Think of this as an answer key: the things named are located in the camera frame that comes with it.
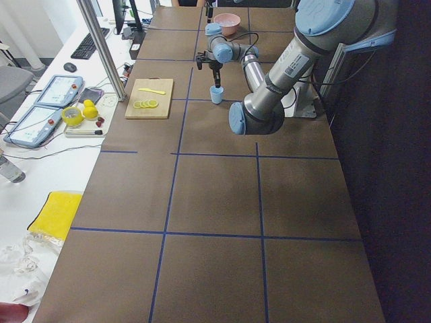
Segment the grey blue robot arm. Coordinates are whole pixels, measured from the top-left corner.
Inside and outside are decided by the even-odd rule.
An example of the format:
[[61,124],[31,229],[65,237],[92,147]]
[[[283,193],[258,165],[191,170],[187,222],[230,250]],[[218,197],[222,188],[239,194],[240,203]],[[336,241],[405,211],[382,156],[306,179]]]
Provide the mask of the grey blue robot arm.
[[251,93],[229,109],[229,124],[237,135],[268,135],[284,122],[282,99],[303,82],[321,56],[339,44],[353,52],[367,52],[393,43],[398,1],[300,1],[296,7],[294,37],[264,75],[253,45],[238,44],[222,35],[217,23],[205,27],[207,49],[196,56],[198,68],[209,64],[216,87],[220,69],[239,61]]

